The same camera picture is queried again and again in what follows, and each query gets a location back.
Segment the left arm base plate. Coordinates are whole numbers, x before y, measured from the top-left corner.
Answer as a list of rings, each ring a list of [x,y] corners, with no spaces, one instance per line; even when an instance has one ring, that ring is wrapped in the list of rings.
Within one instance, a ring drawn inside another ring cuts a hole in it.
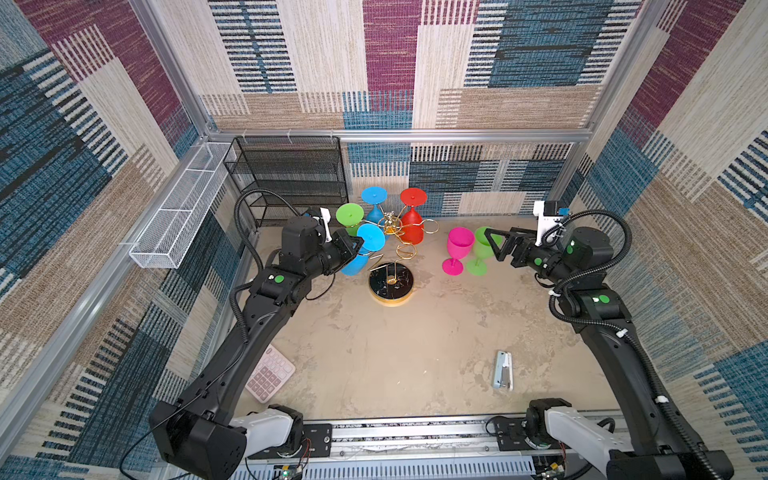
[[[248,457],[249,460],[298,460],[306,451],[309,459],[327,458],[331,455],[333,440],[333,425],[331,423],[305,424],[302,442],[296,448],[272,447],[264,449]]]

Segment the green front wine glass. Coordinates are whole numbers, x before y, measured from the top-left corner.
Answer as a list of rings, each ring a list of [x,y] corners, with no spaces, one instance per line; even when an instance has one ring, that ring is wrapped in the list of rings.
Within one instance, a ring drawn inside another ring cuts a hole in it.
[[[473,245],[474,259],[466,264],[467,271],[474,276],[484,276],[487,274],[486,260],[493,257],[493,252],[485,238],[484,230],[486,227],[478,227],[475,231],[475,242]]]

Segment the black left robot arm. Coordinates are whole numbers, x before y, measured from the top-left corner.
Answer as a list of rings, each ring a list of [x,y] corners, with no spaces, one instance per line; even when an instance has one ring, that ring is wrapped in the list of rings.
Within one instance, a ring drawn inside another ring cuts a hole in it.
[[[281,405],[238,417],[237,403],[277,333],[307,298],[312,282],[332,276],[359,253],[362,238],[332,229],[324,207],[294,210],[281,245],[255,277],[232,288],[236,325],[208,364],[172,402],[151,412],[148,436],[160,458],[202,479],[228,479],[241,462],[264,450],[281,455],[305,447],[303,416]]]

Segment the green wine glass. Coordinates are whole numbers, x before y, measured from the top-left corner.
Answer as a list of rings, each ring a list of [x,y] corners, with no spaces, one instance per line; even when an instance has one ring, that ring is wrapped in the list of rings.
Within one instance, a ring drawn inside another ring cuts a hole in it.
[[[467,271],[474,276],[484,276],[487,274],[486,260],[493,257],[493,252],[485,238],[484,230],[486,227],[478,227],[475,231],[475,242],[473,245],[474,259],[466,264]]]
[[[336,220],[346,229],[351,236],[356,236],[358,227],[365,216],[364,209],[357,203],[346,203],[336,211]]]

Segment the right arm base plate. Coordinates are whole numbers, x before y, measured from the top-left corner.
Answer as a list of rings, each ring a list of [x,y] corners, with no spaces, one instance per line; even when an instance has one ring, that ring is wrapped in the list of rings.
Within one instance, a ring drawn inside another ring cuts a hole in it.
[[[573,449],[555,440],[547,431],[543,418],[536,418],[528,426],[525,416],[495,415],[484,424],[485,432],[492,437],[502,452],[520,451],[523,453],[560,452],[570,454]]]

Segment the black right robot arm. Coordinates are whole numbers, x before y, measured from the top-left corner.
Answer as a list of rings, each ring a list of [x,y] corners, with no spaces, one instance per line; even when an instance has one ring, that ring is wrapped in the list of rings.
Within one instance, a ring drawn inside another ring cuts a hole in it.
[[[498,261],[531,268],[548,287],[548,309],[569,324],[601,367],[618,402],[630,441],[620,443],[562,398],[532,400],[527,443],[574,449],[608,479],[730,479],[734,467],[709,449],[684,418],[639,340],[621,296],[605,282],[630,252],[631,227],[604,209],[568,214],[545,202],[536,229],[488,229]]]

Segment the blue front wine glass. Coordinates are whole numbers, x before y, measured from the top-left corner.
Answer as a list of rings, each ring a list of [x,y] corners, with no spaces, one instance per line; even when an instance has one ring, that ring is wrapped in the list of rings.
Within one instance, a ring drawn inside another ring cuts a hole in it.
[[[379,252],[386,244],[386,236],[380,227],[373,224],[364,224],[357,230],[357,236],[363,239],[363,245],[358,255],[342,268],[341,273],[346,276],[355,276],[367,265],[370,254]]]

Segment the pink wine glass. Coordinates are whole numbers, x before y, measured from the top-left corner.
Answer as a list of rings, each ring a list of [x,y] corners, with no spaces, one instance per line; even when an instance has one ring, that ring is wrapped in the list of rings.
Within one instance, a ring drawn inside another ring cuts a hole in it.
[[[442,263],[443,271],[450,276],[458,276],[464,270],[462,260],[470,253],[475,243],[472,230],[455,227],[448,233],[447,252],[449,258]]]

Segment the green back wine glass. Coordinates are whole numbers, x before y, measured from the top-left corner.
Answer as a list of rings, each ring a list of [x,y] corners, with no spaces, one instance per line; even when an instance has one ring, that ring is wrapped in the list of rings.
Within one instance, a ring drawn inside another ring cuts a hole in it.
[[[356,236],[358,227],[365,216],[364,209],[357,203],[346,203],[336,211],[336,220],[346,229],[351,236]]]

